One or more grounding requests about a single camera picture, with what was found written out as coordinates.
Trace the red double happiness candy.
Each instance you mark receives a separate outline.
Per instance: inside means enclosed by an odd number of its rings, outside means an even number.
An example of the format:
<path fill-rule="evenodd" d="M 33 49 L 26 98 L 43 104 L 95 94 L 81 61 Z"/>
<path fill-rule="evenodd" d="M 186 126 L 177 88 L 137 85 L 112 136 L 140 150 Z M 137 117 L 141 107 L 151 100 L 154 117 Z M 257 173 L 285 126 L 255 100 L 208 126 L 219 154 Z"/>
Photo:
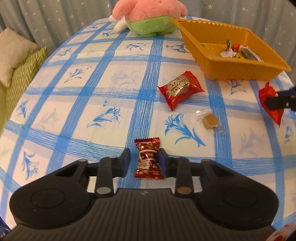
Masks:
<path fill-rule="evenodd" d="M 284 108 L 280 105 L 280 98 L 274 88 L 269 85 L 269 82 L 265 84 L 263 89 L 259 90 L 258 97 L 262 108 L 280 126 Z"/>

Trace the dark red foil candy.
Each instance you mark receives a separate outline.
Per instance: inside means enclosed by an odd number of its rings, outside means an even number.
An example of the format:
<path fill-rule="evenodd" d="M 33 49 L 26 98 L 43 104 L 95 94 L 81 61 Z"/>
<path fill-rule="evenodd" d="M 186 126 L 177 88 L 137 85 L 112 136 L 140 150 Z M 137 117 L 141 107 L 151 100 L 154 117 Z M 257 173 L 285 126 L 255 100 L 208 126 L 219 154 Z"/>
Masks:
<path fill-rule="evenodd" d="M 134 177 L 156 180 L 164 179 L 158 163 L 160 138 L 137 138 L 134 140 L 134 144 L 138 149 L 138 161 Z"/>

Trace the brown candy clear wrapper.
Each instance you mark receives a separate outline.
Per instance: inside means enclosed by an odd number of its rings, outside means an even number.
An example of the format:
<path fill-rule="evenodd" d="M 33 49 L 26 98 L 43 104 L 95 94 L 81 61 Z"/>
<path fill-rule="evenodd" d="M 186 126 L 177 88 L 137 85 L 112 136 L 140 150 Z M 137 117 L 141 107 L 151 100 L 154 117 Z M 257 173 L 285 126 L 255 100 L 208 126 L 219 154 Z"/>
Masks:
<path fill-rule="evenodd" d="M 197 110 L 197 122 L 200 122 L 207 132 L 215 135 L 223 135 L 225 133 L 222 123 L 211 109 Z"/>

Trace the red pirate candy packet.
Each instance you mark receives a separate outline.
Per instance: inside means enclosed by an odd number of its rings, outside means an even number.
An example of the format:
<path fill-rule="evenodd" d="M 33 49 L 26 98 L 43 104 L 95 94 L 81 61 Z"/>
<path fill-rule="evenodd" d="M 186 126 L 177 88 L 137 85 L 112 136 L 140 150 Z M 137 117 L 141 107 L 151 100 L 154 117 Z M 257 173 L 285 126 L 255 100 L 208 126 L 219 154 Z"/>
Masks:
<path fill-rule="evenodd" d="M 233 52 L 238 52 L 239 49 L 240 49 L 240 44 L 234 44 L 234 45 L 232 45 L 231 49 L 232 49 Z"/>

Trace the large red snack packet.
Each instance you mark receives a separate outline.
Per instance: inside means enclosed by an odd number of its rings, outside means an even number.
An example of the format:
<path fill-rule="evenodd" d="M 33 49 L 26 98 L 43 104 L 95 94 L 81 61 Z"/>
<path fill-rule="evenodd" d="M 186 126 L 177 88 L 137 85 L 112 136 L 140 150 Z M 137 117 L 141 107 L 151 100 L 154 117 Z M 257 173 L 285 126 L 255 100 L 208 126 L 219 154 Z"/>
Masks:
<path fill-rule="evenodd" d="M 193 94 L 204 92 L 197 77 L 191 71 L 185 71 L 163 86 L 158 86 L 169 108 L 173 111 L 177 105 Z"/>

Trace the green candy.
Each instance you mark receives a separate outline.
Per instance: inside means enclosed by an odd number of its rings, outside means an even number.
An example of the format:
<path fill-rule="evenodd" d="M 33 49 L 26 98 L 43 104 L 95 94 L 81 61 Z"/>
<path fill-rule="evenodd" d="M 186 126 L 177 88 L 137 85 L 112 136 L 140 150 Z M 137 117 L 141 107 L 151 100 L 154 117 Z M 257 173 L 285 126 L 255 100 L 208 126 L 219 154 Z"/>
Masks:
<path fill-rule="evenodd" d="M 232 49 L 232 42 L 230 39 L 227 40 L 226 45 L 227 45 L 226 51 L 229 51 L 230 49 Z"/>

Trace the black sesame bar packet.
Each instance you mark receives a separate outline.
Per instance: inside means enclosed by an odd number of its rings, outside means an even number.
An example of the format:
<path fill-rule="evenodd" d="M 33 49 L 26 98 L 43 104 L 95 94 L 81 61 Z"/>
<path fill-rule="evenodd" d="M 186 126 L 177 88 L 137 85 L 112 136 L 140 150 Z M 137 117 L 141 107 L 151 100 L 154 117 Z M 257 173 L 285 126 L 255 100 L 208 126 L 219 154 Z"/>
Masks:
<path fill-rule="evenodd" d="M 245 59 L 263 62 L 263 60 L 248 46 L 241 45 L 239 51 Z"/>

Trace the blue checked tablecloth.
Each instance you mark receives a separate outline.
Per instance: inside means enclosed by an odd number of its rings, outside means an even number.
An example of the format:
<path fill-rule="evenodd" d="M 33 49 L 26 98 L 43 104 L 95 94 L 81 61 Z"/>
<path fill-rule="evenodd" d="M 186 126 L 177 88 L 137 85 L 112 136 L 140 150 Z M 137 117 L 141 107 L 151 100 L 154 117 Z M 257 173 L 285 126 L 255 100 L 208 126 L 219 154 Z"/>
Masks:
<path fill-rule="evenodd" d="M 208 80 L 180 31 L 140 38 L 117 34 L 101 19 L 62 44 L 43 64 L 1 135 L 1 218 L 21 186 L 78 159 L 98 162 L 129 148 L 131 161 L 117 188 L 174 188 L 173 179 L 134 177 L 136 138 L 159 137 L 169 155 L 209 158 L 272 189 L 280 201 L 273 221 L 295 222 L 295 113 L 276 125 L 261 108 L 263 81 Z M 158 89 L 191 71 L 204 92 L 171 111 Z M 225 133 L 207 132 L 196 111 L 211 109 Z"/>

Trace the orange plastic tray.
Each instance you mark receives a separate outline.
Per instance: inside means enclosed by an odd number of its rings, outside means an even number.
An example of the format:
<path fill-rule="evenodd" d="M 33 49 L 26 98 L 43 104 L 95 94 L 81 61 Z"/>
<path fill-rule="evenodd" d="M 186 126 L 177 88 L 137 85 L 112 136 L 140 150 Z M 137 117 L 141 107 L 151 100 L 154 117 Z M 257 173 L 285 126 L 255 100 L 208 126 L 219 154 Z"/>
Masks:
<path fill-rule="evenodd" d="M 234 25 L 174 19 L 186 48 L 210 80 L 271 81 L 290 66 L 260 37 Z"/>

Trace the silver foil wrapper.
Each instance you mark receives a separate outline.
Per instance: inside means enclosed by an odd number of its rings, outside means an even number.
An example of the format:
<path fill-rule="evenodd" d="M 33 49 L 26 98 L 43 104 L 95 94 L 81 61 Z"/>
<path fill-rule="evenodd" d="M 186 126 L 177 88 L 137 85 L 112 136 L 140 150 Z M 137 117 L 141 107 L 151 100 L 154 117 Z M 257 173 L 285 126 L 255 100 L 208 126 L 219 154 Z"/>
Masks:
<path fill-rule="evenodd" d="M 222 51 L 220 53 L 220 55 L 223 58 L 234 58 L 237 55 L 237 53 L 236 52 L 233 52 L 232 49 L 230 49 L 229 51 Z"/>

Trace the green sofa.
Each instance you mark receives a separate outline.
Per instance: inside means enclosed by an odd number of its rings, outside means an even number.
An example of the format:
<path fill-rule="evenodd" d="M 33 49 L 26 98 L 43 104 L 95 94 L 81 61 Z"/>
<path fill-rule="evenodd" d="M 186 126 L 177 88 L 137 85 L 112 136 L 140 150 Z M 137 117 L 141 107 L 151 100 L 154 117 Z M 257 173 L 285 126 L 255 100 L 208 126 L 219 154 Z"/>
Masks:
<path fill-rule="evenodd" d="M 0 82 L 0 134 L 3 133 L 9 119 L 6 109 L 6 93 L 7 88 Z"/>

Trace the green zigzag cushion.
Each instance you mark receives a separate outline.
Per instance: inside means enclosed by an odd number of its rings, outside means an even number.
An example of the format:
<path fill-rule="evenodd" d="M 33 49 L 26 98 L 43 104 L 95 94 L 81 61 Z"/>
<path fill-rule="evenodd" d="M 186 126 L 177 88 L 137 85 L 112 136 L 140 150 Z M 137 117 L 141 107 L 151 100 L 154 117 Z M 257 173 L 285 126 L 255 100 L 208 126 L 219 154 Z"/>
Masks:
<path fill-rule="evenodd" d="M 6 120 L 10 118 L 18 101 L 38 73 L 46 58 L 47 47 L 43 47 L 27 57 L 14 70 L 11 85 L 6 91 Z"/>

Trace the beige cushion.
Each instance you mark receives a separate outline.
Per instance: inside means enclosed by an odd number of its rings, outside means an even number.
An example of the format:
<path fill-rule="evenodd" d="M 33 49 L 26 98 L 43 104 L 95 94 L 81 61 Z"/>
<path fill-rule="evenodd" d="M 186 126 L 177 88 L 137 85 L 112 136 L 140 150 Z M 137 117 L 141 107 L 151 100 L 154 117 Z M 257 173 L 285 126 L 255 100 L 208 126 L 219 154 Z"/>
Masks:
<path fill-rule="evenodd" d="M 11 85 L 14 69 L 20 66 L 37 49 L 36 43 L 8 27 L 1 32 L 1 83 L 5 87 Z"/>

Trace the pink starfish plush toy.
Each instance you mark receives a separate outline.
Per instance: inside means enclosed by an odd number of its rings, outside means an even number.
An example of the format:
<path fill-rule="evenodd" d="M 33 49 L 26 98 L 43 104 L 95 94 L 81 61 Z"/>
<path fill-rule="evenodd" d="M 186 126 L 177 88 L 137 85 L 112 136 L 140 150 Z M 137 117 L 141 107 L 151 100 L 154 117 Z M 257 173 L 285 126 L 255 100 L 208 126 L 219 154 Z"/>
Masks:
<path fill-rule="evenodd" d="M 188 15 L 186 6 L 177 0 L 121 0 L 113 10 L 112 18 L 124 19 L 129 30 L 141 37 L 154 37 L 175 31 L 173 19 Z"/>

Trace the grey star curtain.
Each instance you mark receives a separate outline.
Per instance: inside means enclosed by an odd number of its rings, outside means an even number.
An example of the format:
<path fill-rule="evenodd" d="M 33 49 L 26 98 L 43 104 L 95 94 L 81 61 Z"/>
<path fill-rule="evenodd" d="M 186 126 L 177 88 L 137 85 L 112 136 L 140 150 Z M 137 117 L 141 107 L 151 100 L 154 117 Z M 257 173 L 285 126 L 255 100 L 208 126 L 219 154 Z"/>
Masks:
<path fill-rule="evenodd" d="M 191 0 L 189 16 L 245 27 L 265 40 L 292 68 L 295 79 L 295 6 L 289 1 Z M 47 46 L 52 53 L 94 20 L 108 18 L 116 1 L 1 1 L 1 30 Z"/>

